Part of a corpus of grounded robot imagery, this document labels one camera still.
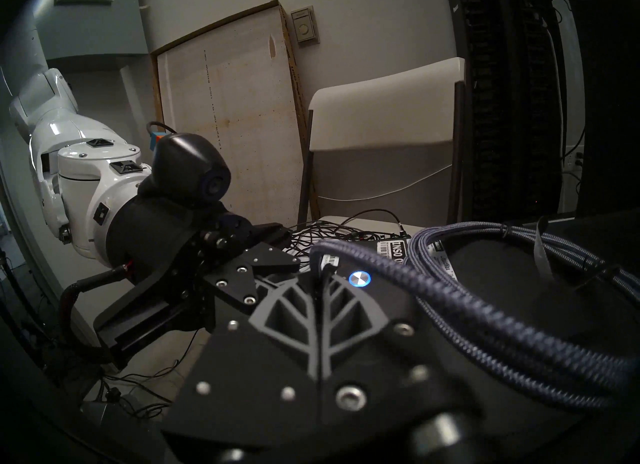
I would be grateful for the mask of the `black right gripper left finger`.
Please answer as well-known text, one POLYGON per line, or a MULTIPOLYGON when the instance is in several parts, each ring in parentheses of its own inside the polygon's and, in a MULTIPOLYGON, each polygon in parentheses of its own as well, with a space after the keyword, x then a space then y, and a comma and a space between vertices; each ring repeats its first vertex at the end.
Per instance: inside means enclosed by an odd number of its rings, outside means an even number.
POLYGON ((295 436, 317 412, 313 300, 298 277, 215 330, 163 421, 164 436, 295 436))

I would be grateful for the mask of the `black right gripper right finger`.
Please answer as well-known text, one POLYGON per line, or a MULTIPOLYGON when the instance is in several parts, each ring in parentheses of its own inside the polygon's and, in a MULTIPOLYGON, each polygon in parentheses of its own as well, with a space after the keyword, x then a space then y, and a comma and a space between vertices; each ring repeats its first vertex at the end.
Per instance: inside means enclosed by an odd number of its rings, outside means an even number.
POLYGON ((442 366, 417 301, 383 279, 370 280, 364 287, 339 274, 322 281, 320 373, 327 416, 365 410, 385 419, 418 405, 427 414, 481 416, 469 387, 442 366))

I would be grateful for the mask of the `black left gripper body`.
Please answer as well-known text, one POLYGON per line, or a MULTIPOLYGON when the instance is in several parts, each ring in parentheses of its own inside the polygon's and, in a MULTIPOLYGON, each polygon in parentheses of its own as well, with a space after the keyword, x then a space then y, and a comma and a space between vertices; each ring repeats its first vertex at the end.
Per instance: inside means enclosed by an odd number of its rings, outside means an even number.
POLYGON ((203 278, 248 250, 253 225, 222 202, 191 208, 166 197, 135 196, 106 236, 109 263, 127 267, 133 288, 94 321, 108 364, 131 359, 165 333, 214 323, 216 283, 203 278))

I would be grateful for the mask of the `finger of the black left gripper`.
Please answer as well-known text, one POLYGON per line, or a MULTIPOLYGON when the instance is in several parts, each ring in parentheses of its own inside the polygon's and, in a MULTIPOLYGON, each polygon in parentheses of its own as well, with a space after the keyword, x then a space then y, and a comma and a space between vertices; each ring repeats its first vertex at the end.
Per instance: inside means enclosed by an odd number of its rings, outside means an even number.
POLYGON ((277 247, 254 246, 208 271, 202 281, 215 298, 250 315, 262 300, 258 291, 261 277, 297 273, 300 266, 298 257, 277 247))
POLYGON ((281 223, 253 225, 242 216, 220 216, 215 224, 215 251, 240 254, 259 243, 283 249, 291 242, 292 235, 281 223))

